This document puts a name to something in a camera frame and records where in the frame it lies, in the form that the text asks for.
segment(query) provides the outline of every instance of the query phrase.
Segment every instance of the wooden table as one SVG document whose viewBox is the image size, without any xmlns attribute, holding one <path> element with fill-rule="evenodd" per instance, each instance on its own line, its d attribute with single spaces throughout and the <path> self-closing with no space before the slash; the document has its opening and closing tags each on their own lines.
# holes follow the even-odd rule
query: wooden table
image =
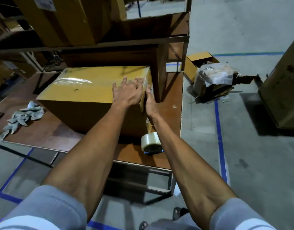
<svg viewBox="0 0 294 230">
<path fill-rule="evenodd" d="M 0 102 L 0 112 L 4 113 L 4 116 L 0 119 L 0 132 L 7 124 L 7 120 L 11 118 L 14 111 L 26 108 L 30 101 L 37 102 L 35 99 L 38 96 L 37 93 L 39 89 L 44 88 L 42 85 L 46 84 L 50 78 L 52 79 L 55 74 L 55 72 L 36 73 Z M 182 91 L 183 72 L 168 73 L 163 93 L 164 100 L 158 103 L 158 107 L 160 114 L 177 135 L 180 135 L 181 129 Z M 51 112 L 46 111 L 40 120 L 30 121 L 28 127 L 22 126 L 15 134 L 8 135 L 4 141 L 67 153 L 83 136 L 83 134 L 68 128 Z M 47 164 L 35 158 L 15 152 L 5 146 L 0 146 L 0 148 L 49 167 L 52 167 L 58 155 L 57 153 L 52 162 Z M 165 153 L 149 156 L 144 154 L 140 145 L 134 145 L 133 143 L 118 144 L 116 150 L 117 153 L 114 162 L 149 168 L 157 172 L 161 171 L 168 174 L 170 182 L 172 183 L 171 186 L 173 185 L 172 172 Z M 147 186 L 144 188 L 152 191 L 157 190 L 158 193 L 171 192 L 169 189 L 154 189 L 155 187 L 150 188 Z"/>
</svg>

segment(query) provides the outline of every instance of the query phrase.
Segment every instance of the gray floor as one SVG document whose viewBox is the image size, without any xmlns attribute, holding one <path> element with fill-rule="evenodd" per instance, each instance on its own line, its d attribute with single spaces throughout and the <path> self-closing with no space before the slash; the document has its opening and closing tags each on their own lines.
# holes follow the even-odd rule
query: gray floor
<svg viewBox="0 0 294 230">
<path fill-rule="evenodd" d="M 183 11 L 184 2 L 141 2 L 142 16 Z M 134 5 L 128 18 L 138 17 Z M 188 54 L 285 51 L 294 39 L 294 0 L 193 0 Z M 263 79 L 280 55 L 218 57 L 243 74 Z M 219 171 L 214 103 L 196 104 L 184 82 L 182 138 Z M 255 83 L 237 85 L 227 102 L 218 101 L 225 157 L 233 190 L 277 229 L 294 229 L 294 136 L 278 131 L 269 119 Z M 11 145 L 28 153 L 30 148 Z M 35 149 L 32 156 L 50 161 L 55 152 Z M 0 150 L 0 188 L 21 158 Z M 48 169 L 26 161 L 3 193 L 23 199 L 40 184 Z M 147 184 L 165 187 L 165 177 L 141 174 Z M 108 186 L 93 221 L 119 229 L 137 229 L 140 222 L 172 218 L 181 196 L 158 196 Z M 15 207 L 0 199 L 0 219 Z"/>
</svg>

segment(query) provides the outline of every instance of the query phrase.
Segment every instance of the right hand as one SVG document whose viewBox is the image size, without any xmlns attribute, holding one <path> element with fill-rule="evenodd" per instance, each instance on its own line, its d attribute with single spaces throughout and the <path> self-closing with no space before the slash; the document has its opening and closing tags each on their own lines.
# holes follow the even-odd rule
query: right hand
<svg viewBox="0 0 294 230">
<path fill-rule="evenodd" d="M 147 113 L 148 119 L 150 121 L 153 121 L 155 118 L 160 116 L 160 113 L 159 113 L 158 105 L 150 92 L 150 85 L 148 85 L 146 88 L 146 96 L 147 96 L 146 113 Z"/>
</svg>

